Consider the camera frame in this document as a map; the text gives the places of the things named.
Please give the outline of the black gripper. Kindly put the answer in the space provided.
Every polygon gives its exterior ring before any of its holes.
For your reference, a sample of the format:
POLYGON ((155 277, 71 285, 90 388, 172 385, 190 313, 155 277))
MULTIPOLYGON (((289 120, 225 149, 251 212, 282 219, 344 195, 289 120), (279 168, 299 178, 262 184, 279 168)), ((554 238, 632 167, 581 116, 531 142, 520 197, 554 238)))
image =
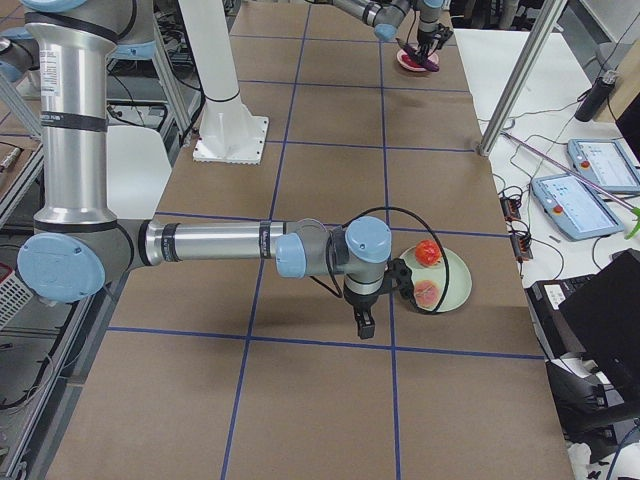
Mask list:
POLYGON ((358 337, 362 340, 373 338, 375 335, 375 320, 371 315, 371 309, 378 301, 379 295, 377 293, 359 294, 350 289, 345 289, 343 294, 346 302, 355 309, 354 319, 357 324, 358 337))
POLYGON ((420 20, 417 31, 417 41, 420 47, 419 54, 421 58, 426 58, 427 56, 430 58, 435 55, 436 46, 439 41, 439 22, 427 22, 426 20, 420 20))

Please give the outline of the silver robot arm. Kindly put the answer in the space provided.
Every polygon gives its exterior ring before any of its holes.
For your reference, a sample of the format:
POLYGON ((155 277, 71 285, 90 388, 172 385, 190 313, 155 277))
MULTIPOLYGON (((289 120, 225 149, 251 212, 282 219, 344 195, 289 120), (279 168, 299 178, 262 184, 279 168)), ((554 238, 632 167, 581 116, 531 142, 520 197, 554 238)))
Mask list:
POLYGON ((170 174, 166 158, 107 149, 106 64, 155 52, 148 1, 28 1, 39 46, 45 202, 17 265, 28 287, 73 303, 122 274, 164 262, 271 259, 285 278, 342 276, 358 334, 375 331, 372 305, 389 288, 392 234, 363 216, 341 228, 297 222, 162 224, 153 220, 170 174))
POLYGON ((375 36, 382 41, 396 40, 399 47, 409 58, 421 66, 429 62, 429 57, 451 38, 450 27, 440 22, 443 1, 357 1, 328 0, 311 1, 314 5, 331 5, 358 18, 363 24, 374 29, 375 36), (412 11, 418 20, 417 46, 413 47, 408 40, 396 37, 397 31, 405 17, 412 11))

